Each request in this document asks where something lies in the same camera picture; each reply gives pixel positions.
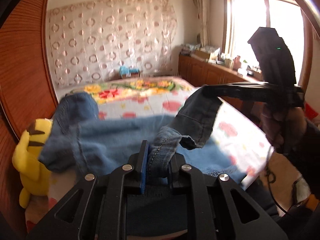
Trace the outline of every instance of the pikachu plush toy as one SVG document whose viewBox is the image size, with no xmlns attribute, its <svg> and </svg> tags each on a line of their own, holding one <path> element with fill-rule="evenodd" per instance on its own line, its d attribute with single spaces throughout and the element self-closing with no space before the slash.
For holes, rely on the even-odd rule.
<svg viewBox="0 0 320 240">
<path fill-rule="evenodd" d="M 19 204 L 23 208 L 28 206 L 31 194 L 46 196 L 48 193 L 50 171 L 38 161 L 38 156 L 50 135 L 51 127 L 51 120 L 36 119 L 22 133 L 13 153 L 12 163 L 20 173 L 23 185 L 19 196 Z"/>
</svg>

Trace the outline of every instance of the person's arm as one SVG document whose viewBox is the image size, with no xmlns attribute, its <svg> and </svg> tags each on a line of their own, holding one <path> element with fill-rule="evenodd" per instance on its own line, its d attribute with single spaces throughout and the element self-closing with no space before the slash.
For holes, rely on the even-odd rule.
<svg viewBox="0 0 320 240">
<path fill-rule="evenodd" d="M 268 141 L 276 149 L 284 144 L 283 126 L 288 134 L 286 143 L 291 151 L 285 156 L 298 169 L 310 186 L 311 192 L 320 199 L 320 131 L 308 121 L 301 108 L 272 114 L 264 107 L 261 115 L 263 130 Z"/>
</svg>

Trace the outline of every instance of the wooden window frame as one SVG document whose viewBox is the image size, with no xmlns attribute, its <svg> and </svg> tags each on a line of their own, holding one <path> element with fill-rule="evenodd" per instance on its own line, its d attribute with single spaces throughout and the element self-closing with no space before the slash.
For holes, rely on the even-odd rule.
<svg viewBox="0 0 320 240">
<path fill-rule="evenodd" d="M 294 5 L 298 5 L 300 0 L 281 0 L 285 2 L 292 3 Z M 267 17 L 266 17 L 266 27 L 270 27 L 270 13 L 268 13 L 269 8 L 269 0 L 265 0 L 265 5 L 267 8 Z M 303 25 L 304 25 L 304 52 L 303 52 L 303 63 L 300 74 L 300 79 L 297 80 L 298 84 L 302 87 L 304 91 L 307 90 L 311 65 L 312 65 L 312 56 L 313 56 L 313 37 L 314 37 L 314 28 L 309 20 L 309 17 L 304 13 L 302 7 L 302 17 L 303 17 Z M 224 0 L 224 24 L 223 24 L 223 41 L 221 51 L 225 53 L 230 53 L 230 42 L 233 40 L 233 28 L 231 28 L 232 21 L 232 11 L 231 11 L 231 0 Z"/>
</svg>

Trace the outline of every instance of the metal pin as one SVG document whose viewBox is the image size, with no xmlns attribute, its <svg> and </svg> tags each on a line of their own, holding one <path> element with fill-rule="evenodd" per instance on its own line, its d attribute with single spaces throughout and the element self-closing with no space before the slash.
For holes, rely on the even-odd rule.
<svg viewBox="0 0 320 240">
<path fill-rule="evenodd" d="M 192 169 L 192 167 L 191 167 L 189 164 L 183 164 L 183 165 L 181 166 L 181 169 L 182 169 L 183 171 L 190 171 L 190 170 Z"/>
<path fill-rule="evenodd" d="M 221 179 L 222 181 L 228 181 L 229 180 L 229 175 L 228 174 L 220 174 L 219 175 L 219 179 Z"/>
<path fill-rule="evenodd" d="M 124 171 L 130 171 L 130 170 L 132 170 L 132 166 L 130 164 L 125 164 L 122 166 L 122 169 Z"/>
<path fill-rule="evenodd" d="M 84 178 L 85 178 L 85 180 L 87 180 L 87 181 L 91 181 L 91 180 L 94 179 L 94 175 L 91 174 L 91 173 L 89 173 L 89 174 L 87 174 Z"/>
</svg>

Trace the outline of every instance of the window pane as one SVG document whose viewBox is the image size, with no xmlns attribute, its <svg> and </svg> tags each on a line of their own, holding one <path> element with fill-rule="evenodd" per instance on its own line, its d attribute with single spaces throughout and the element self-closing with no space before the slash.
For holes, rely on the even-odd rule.
<svg viewBox="0 0 320 240">
<path fill-rule="evenodd" d="M 271 28 L 276 29 L 292 54 L 298 83 L 304 50 L 303 19 L 300 7 L 279 0 L 269 0 L 269 4 Z"/>
<path fill-rule="evenodd" d="M 235 16 L 235 48 L 232 56 L 241 56 L 250 66 L 259 63 L 248 40 L 259 27 L 266 26 L 266 5 L 264 0 L 234 0 L 232 13 Z"/>
</svg>

